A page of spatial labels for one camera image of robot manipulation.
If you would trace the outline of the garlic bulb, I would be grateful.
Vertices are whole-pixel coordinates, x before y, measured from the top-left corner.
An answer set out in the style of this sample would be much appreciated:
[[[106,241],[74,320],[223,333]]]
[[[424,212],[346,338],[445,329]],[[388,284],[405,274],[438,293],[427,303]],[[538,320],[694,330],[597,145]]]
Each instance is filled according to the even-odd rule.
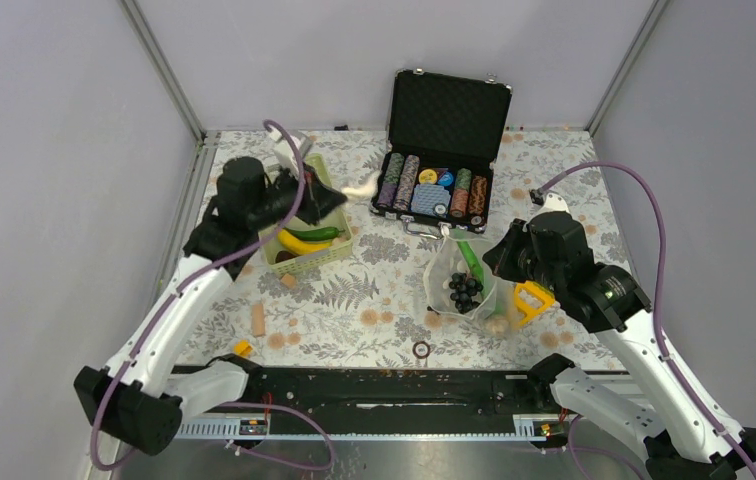
[[[488,318],[484,324],[485,331],[494,337],[503,337],[510,330],[510,322],[501,315],[494,315]]]

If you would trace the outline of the yellow banana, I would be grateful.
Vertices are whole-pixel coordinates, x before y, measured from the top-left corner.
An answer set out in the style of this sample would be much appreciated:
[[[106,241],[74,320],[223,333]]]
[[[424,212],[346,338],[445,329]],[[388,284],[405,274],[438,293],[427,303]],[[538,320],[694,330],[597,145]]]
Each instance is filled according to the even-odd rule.
[[[277,240],[284,249],[299,256],[316,253],[328,249],[333,245],[332,241],[303,242],[294,238],[285,230],[282,230],[277,234]]]

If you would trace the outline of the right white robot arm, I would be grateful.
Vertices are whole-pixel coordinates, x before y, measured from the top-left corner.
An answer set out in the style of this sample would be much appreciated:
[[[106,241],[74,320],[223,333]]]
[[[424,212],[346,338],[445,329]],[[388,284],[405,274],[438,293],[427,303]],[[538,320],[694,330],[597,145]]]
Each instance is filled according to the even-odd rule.
[[[652,479],[734,479],[756,462],[756,428],[744,427],[680,358],[635,278],[594,258],[585,231],[559,195],[533,193],[538,212],[514,220],[483,256],[492,273],[540,287],[619,360],[647,400],[640,405],[599,385],[560,354],[535,364],[529,402],[564,407],[627,446]]]

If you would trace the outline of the white mushroom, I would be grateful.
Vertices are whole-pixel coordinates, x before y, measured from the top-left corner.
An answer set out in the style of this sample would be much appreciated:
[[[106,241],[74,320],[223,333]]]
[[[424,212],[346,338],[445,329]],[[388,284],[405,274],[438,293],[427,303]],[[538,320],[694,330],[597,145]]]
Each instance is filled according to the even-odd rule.
[[[357,185],[343,187],[341,193],[345,195],[349,201],[371,199],[379,190],[378,183],[380,176],[381,173],[379,171],[374,171],[369,174],[364,182]]]

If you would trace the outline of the small dark green pepper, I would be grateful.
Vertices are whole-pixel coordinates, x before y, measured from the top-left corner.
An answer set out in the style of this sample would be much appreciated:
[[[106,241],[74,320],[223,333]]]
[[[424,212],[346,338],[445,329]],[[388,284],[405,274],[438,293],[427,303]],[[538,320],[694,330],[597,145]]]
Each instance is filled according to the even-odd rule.
[[[337,227],[322,227],[312,230],[296,230],[291,228],[286,228],[286,232],[288,232],[290,235],[292,235],[294,238],[301,240],[303,242],[326,242],[326,241],[332,241],[334,239],[339,238],[342,236],[345,231],[341,230]]]

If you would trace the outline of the long green pepper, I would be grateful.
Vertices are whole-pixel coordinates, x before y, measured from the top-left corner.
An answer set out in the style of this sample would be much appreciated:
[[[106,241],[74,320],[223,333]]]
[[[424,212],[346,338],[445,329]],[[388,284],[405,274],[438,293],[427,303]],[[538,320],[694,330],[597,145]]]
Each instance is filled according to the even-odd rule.
[[[483,261],[483,254],[489,244],[476,238],[452,238],[457,260],[451,275],[455,272],[471,273],[483,283],[481,305],[471,313],[461,314],[468,318],[486,318],[497,312],[498,283],[491,269]]]

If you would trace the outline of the clear zip top bag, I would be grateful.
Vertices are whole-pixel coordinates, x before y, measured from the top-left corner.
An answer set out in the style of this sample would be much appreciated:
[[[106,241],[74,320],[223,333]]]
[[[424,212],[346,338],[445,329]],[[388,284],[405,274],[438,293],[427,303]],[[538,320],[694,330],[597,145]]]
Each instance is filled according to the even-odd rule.
[[[447,320],[468,321],[490,337],[508,337],[507,287],[483,259],[495,242],[448,227],[440,234],[440,246],[423,274],[427,310]]]

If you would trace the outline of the black grape bunch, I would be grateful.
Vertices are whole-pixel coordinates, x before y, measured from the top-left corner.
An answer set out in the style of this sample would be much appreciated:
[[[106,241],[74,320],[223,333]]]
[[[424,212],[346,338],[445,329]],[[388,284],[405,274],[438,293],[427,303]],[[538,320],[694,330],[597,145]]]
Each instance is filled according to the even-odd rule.
[[[471,313],[481,305],[483,283],[471,273],[453,273],[448,288],[449,299],[458,313]]]

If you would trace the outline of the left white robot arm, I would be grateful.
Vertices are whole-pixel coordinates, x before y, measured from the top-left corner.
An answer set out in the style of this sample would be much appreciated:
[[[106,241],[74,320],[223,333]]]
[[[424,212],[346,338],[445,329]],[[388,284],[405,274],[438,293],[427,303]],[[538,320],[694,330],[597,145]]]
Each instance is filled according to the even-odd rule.
[[[140,326],[103,367],[84,366],[73,382],[91,425],[90,459],[102,471],[120,464],[100,459],[103,434],[153,456],[172,442],[183,421],[226,403],[250,411],[263,401],[262,381],[233,361],[187,375],[174,375],[173,368],[197,324],[256,251],[292,219],[316,225],[347,201],[306,163],[312,145],[307,136],[271,120],[264,127],[277,174],[270,177],[253,157],[224,164],[215,195]]]

